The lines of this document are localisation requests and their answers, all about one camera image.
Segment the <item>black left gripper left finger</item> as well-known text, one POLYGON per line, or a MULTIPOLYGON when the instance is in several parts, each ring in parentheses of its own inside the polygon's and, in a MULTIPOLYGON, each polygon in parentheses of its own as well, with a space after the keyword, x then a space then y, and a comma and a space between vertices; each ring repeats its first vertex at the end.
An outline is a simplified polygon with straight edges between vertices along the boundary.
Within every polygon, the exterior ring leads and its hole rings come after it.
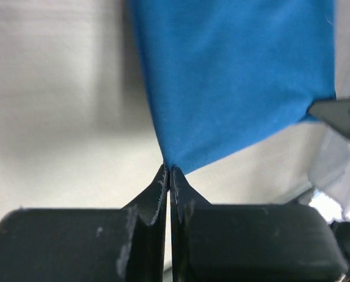
POLYGON ((161 281, 168 171, 121 209, 17 209, 0 221, 0 281, 161 281))

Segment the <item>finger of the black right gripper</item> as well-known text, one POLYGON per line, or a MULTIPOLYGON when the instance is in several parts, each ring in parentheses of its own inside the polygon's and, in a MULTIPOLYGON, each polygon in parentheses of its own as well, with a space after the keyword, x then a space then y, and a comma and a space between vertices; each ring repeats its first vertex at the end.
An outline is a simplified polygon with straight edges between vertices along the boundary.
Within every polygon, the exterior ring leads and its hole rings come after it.
POLYGON ((350 98, 316 101, 308 113, 350 140, 350 98))

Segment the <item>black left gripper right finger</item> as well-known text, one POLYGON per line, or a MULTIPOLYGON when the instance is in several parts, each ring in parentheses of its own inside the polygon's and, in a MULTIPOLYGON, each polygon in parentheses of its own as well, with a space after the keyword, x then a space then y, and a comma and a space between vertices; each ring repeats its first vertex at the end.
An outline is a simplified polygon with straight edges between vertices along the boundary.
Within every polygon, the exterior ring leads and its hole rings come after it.
POLYGON ((337 281, 348 269, 320 213, 301 204, 212 204, 169 175, 174 281, 337 281))

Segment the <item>blue printed t-shirt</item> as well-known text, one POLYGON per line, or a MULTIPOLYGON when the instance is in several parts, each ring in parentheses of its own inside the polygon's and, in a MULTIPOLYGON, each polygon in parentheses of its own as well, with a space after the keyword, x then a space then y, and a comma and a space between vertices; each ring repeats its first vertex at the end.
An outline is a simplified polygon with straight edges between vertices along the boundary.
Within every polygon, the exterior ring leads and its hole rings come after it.
POLYGON ((131 1, 167 167, 184 173, 335 99, 333 1, 131 1))

